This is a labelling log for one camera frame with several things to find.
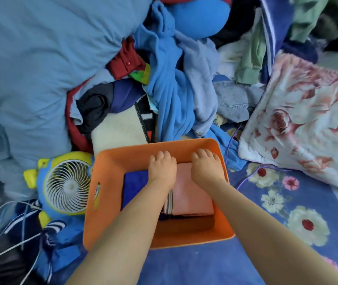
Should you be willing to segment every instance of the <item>fan grille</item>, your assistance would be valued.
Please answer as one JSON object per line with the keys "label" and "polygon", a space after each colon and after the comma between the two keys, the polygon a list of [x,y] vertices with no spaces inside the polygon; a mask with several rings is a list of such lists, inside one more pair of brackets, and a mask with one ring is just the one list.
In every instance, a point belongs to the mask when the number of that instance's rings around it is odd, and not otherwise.
{"label": "fan grille", "polygon": [[48,173],[44,195],[55,210],[73,214],[86,209],[91,181],[89,167],[80,160],[67,160]]}

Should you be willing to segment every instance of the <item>white flower print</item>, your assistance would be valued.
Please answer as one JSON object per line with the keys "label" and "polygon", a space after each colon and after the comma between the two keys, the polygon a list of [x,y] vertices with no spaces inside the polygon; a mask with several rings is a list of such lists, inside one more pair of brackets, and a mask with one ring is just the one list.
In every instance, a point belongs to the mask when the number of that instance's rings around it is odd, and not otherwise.
{"label": "white flower print", "polygon": [[269,213],[276,213],[284,207],[284,198],[276,193],[275,190],[269,190],[268,195],[262,195],[261,201],[264,202],[262,206]]}
{"label": "white flower print", "polygon": [[324,246],[330,235],[328,224],[322,215],[304,206],[297,206],[290,212],[288,228],[310,246]]}
{"label": "white flower print", "polygon": [[[250,163],[247,167],[247,175],[251,175],[256,171],[261,164]],[[276,170],[269,168],[260,168],[256,174],[252,175],[248,181],[255,183],[259,188],[265,188],[273,185],[278,180],[279,176]]]}

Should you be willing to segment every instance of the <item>orange plastic basket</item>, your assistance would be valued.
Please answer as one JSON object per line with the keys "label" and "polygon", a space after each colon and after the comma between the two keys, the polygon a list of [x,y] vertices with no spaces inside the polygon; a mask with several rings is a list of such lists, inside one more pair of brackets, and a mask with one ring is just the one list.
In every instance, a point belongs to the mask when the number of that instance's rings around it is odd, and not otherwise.
{"label": "orange plastic basket", "polygon": [[[178,163],[191,162],[191,153],[199,148],[209,149],[223,160],[219,144],[207,138],[119,147],[100,152],[92,170],[86,209],[83,235],[86,249],[93,247],[119,214],[125,173],[146,170],[149,156],[156,155],[159,151],[169,151]],[[224,164],[223,168],[228,181]],[[234,235],[226,217],[214,204],[212,216],[158,221],[151,249],[226,240]]]}

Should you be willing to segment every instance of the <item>small fan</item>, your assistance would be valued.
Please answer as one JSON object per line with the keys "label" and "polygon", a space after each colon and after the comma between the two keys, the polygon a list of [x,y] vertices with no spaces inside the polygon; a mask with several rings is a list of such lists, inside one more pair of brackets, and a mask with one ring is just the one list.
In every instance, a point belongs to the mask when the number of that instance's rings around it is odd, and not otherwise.
{"label": "small fan", "polygon": [[53,159],[40,159],[38,170],[24,172],[28,187],[38,189],[43,211],[42,227],[62,215],[84,214],[94,157],[86,152],[70,152]]}

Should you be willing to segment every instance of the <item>blue floral bedsheet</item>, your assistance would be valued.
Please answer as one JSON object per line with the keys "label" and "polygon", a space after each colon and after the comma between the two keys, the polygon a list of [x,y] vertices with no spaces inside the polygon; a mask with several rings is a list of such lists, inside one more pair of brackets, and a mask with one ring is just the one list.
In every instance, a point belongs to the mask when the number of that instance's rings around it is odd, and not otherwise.
{"label": "blue floral bedsheet", "polygon": [[[259,165],[229,172],[237,187]],[[338,188],[299,171],[262,168],[239,189],[338,270]],[[264,284],[235,237],[150,251],[139,284]]]}

